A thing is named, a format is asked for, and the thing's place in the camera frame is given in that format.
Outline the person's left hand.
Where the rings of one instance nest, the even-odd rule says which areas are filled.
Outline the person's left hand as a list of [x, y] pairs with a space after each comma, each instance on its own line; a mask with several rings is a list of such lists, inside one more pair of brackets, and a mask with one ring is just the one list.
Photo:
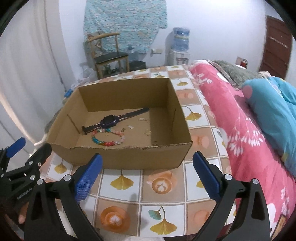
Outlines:
[[25, 223], [29, 203], [27, 202], [21, 209], [18, 215], [18, 222], [20, 225]]

